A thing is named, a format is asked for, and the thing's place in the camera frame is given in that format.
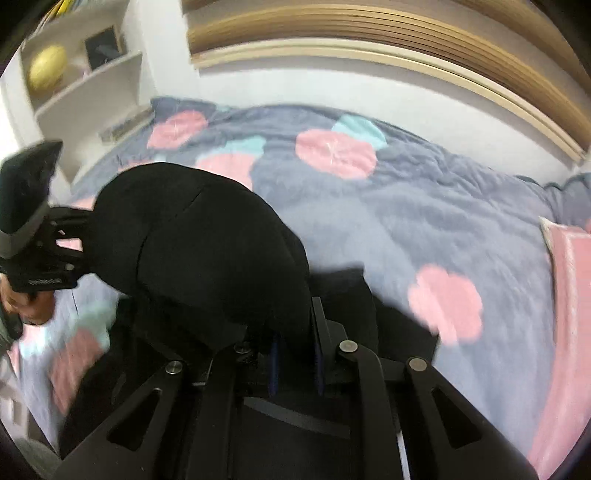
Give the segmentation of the person's left hand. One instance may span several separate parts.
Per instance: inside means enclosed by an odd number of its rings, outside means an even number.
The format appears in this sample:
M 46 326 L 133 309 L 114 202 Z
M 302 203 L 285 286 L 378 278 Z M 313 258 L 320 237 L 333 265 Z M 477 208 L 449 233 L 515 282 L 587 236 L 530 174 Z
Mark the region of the person's left hand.
M 17 314 L 24 322 L 32 325 L 47 323 L 55 311 L 53 291 L 16 292 L 5 275 L 1 275 L 1 302 L 9 314 Z

